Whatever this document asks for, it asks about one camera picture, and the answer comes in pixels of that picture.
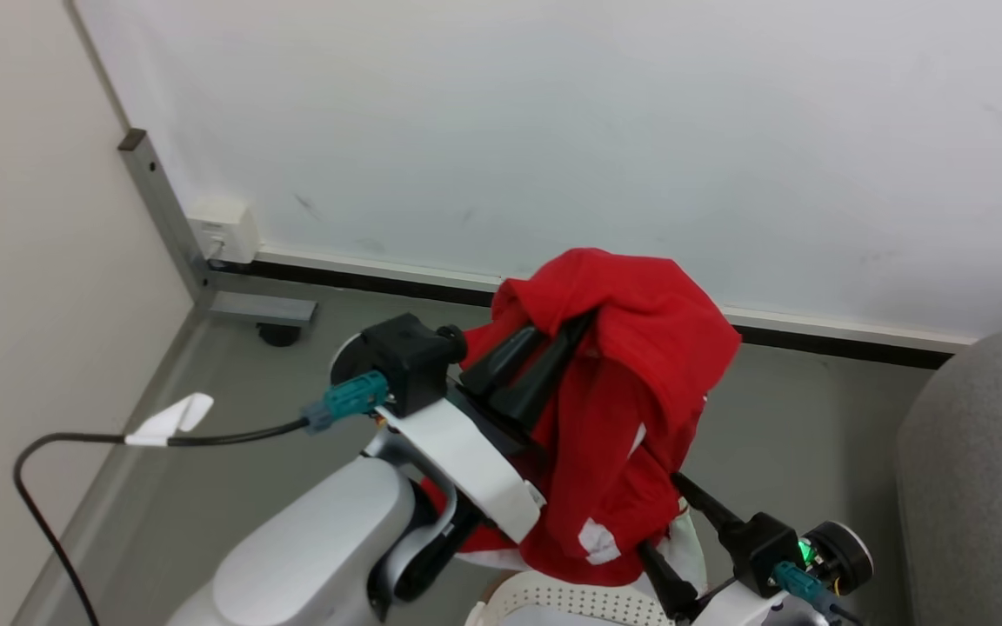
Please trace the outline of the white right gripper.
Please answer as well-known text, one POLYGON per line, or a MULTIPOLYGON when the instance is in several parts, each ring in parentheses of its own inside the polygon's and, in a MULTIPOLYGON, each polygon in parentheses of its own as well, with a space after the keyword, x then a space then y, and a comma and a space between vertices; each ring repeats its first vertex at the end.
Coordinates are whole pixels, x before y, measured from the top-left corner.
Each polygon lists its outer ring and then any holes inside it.
MULTIPOLYGON (((746 523, 715 496, 708 494, 683 473, 671 473, 676 491, 692 509, 699 511, 718 535, 718 541, 738 534, 746 523)), ((771 598, 759 597, 743 583, 734 582, 709 596, 700 611, 698 590, 680 577, 652 540, 637 547, 658 603, 665 617, 691 626, 806 626, 806 607, 784 591, 771 598)))

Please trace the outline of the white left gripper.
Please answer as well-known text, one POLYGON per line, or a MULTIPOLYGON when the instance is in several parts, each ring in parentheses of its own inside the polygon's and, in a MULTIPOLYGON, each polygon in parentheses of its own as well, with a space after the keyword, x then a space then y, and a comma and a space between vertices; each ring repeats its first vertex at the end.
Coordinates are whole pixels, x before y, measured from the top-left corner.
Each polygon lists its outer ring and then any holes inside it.
MULTIPOLYGON (((536 326, 526 324, 474 361, 458 381, 470 396, 494 392, 491 409, 522 427, 534 427, 596 317, 589 310, 565 321, 524 369, 546 340, 536 326)), ((385 407, 377 413, 514 543, 523 542, 536 526, 541 504, 530 484, 452 402, 440 399, 407 417, 385 407)))

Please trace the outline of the red garment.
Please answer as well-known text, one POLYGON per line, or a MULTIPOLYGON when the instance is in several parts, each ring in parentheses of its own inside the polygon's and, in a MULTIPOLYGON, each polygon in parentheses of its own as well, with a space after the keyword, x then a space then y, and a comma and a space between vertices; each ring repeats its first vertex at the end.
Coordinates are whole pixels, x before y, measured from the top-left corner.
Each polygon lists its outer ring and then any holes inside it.
POLYGON ((578 560, 587 555, 579 531, 591 518, 625 557, 639 559, 638 544, 656 543, 679 515, 671 473, 683 467, 741 338, 675 262, 573 249, 529 280, 505 281, 490 323, 466 333, 462 369, 521 326, 556 336, 588 310, 596 321, 532 432, 548 463, 537 526, 521 543, 478 527, 460 552, 494 538, 492 546, 520 548, 529 565, 533 548, 548 548, 552 565, 578 560))

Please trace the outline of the white perforated laundry basket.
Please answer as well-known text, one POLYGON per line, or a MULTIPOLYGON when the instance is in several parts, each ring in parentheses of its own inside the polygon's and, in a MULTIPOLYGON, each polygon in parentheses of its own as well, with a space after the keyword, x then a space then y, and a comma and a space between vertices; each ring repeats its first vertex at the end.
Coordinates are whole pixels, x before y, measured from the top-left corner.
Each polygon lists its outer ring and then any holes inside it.
POLYGON ((463 626, 676 626, 643 590, 572 585, 533 571, 497 582, 463 626))

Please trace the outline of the grey metal partition foot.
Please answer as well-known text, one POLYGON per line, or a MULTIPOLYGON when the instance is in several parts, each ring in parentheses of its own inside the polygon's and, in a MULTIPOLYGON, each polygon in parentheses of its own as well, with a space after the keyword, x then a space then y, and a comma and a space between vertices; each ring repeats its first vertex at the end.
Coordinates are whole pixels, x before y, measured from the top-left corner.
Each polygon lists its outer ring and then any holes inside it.
POLYGON ((230 318, 255 328, 259 323, 274 323, 301 326, 303 334, 311 331, 318 302, 302 292, 303 285, 227 267, 216 269, 205 260, 146 130, 127 130, 117 150, 196 314, 230 318))

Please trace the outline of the black white wall baseboard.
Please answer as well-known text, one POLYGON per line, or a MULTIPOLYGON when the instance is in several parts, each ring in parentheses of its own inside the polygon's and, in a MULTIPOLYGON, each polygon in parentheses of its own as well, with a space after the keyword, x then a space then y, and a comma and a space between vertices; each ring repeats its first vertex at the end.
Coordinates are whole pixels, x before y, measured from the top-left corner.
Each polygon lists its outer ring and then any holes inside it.
MULTIPOLYGON (((208 266, 219 285, 269 281, 323 288, 365 290, 485 308, 503 278, 449 270, 355 260, 337 255, 259 253, 250 264, 208 266)), ((867 362, 935 370, 974 344, 974 338, 886 328, 807 316, 723 308, 721 312, 752 345, 867 362)))

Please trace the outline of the white wall socket box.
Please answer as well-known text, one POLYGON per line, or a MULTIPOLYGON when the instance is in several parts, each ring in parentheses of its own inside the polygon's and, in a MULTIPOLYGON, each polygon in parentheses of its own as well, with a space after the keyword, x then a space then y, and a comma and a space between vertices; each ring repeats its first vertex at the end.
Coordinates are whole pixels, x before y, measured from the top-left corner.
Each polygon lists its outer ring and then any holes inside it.
POLYGON ((192 235, 210 264, 250 264, 262 238, 242 201, 223 198, 198 203, 186 213, 192 235))

